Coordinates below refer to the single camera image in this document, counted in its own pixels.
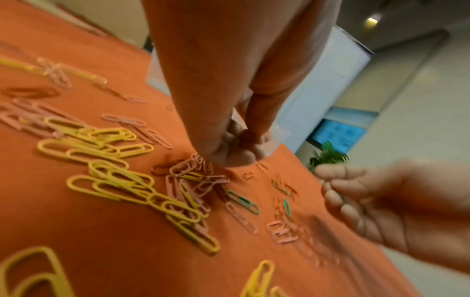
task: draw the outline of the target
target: green plant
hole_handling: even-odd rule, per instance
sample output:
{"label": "green plant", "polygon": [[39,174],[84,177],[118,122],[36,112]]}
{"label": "green plant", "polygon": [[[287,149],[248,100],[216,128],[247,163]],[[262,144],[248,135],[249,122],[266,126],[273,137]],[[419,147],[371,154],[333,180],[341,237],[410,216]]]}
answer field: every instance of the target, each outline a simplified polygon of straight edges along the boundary
{"label": "green plant", "polygon": [[348,155],[336,151],[332,143],[327,141],[323,143],[322,152],[320,154],[313,151],[313,157],[310,158],[310,171],[313,172],[315,167],[320,164],[344,163],[348,160]]}

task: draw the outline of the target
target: orange surface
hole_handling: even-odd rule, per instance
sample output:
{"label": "orange surface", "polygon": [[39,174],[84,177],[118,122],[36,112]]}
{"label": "orange surface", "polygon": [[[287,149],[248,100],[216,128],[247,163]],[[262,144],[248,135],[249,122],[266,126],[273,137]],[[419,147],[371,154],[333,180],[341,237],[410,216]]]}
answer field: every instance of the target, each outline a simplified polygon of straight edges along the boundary
{"label": "orange surface", "polygon": [[[148,174],[159,162],[193,153],[177,114],[165,108],[170,99],[145,83],[148,53],[10,0],[0,4],[0,28],[0,41],[104,76],[111,88],[151,101],[124,102],[77,77],[71,77],[72,89],[43,100],[101,128],[116,126],[102,120],[102,113],[145,120],[173,144],[172,151],[156,146],[150,154],[128,159],[131,170]],[[3,47],[0,54],[24,59]],[[0,67],[0,78],[0,89],[52,86],[47,78],[5,67]],[[4,124],[0,124],[0,136],[0,260],[24,248],[49,246],[59,256],[77,296],[238,296],[252,270],[265,259],[276,264],[272,285],[292,297],[417,296],[377,246],[326,213],[320,184],[283,146],[264,161],[270,169],[265,174],[255,165],[225,172],[232,178],[225,189],[261,208],[260,216],[244,212],[258,225],[257,235],[247,233],[214,193],[208,195],[213,209],[210,234],[222,246],[219,253],[208,256],[149,207],[68,189],[65,180],[86,173],[86,167],[42,156],[34,136]],[[241,178],[247,171],[255,175],[249,181]],[[293,216],[341,256],[339,266],[326,263],[316,268],[293,246],[272,241],[265,226],[273,221],[273,199],[281,195],[268,181],[276,173],[299,193],[290,203]],[[163,178],[156,178],[156,188],[164,190]],[[41,265],[36,260],[19,265],[11,273],[10,284]],[[46,288],[36,293],[46,296]]]}

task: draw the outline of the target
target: hand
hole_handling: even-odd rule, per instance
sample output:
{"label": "hand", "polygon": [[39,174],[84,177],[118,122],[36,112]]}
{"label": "hand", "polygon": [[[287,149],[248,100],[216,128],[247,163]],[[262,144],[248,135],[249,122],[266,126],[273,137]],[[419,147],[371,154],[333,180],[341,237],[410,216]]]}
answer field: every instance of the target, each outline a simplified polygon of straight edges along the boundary
{"label": "hand", "polygon": [[320,165],[327,210],[373,242],[470,273],[470,167],[405,160]]}
{"label": "hand", "polygon": [[[192,145],[209,161],[243,166],[264,157],[263,135],[320,57],[341,1],[142,3]],[[247,130],[231,120],[234,108]]]}

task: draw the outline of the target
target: blue screen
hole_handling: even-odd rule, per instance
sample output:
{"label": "blue screen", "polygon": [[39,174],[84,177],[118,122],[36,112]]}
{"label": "blue screen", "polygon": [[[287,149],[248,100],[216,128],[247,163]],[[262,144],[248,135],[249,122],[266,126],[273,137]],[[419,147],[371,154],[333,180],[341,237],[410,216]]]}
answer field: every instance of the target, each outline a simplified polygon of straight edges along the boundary
{"label": "blue screen", "polygon": [[329,141],[335,150],[347,153],[365,133],[363,128],[325,120],[311,138],[321,144]]}

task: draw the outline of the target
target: orange table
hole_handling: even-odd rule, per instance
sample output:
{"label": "orange table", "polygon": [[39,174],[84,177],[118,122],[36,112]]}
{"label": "orange table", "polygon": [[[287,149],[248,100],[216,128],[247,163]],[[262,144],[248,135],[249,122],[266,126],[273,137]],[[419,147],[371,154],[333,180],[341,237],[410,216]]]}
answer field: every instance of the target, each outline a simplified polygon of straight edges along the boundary
{"label": "orange table", "polygon": [[[57,88],[60,97],[43,100],[101,128],[116,126],[102,120],[102,113],[143,119],[173,144],[172,151],[156,146],[150,154],[128,159],[131,170],[149,174],[154,164],[193,153],[176,112],[165,108],[170,99],[145,83],[148,53],[11,0],[0,4],[0,28],[0,41],[104,76],[110,87],[151,101],[121,101],[77,77],[71,77],[72,89]],[[5,48],[0,54],[21,58]],[[6,67],[0,67],[0,77],[0,89],[54,87],[47,78]],[[225,188],[261,208],[260,216],[247,215],[258,225],[257,235],[247,233],[213,193],[208,196],[213,209],[210,234],[222,246],[219,253],[208,256],[149,207],[68,189],[65,180],[86,173],[86,167],[41,155],[34,136],[4,124],[0,136],[0,260],[24,248],[49,246],[77,296],[238,296],[252,270],[265,259],[276,264],[272,284],[293,297],[417,295],[377,246],[326,213],[320,184],[283,146],[263,161],[270,169],[266,173],[254,165],[226,172],[233,181]],[[255,175],[248,181],[241,178],[247,171]],[[341,256],[340,265],[316,268],[293,246],[273,242],[264,226],[273,220],[273,199],[281,195],[268,181],[276,173],[299,193],[291,202],[293,216]],[[164,190],[163,178],[156,178],[155,188]],[[43,264],[31,261],[12,271],[12,284]]]}

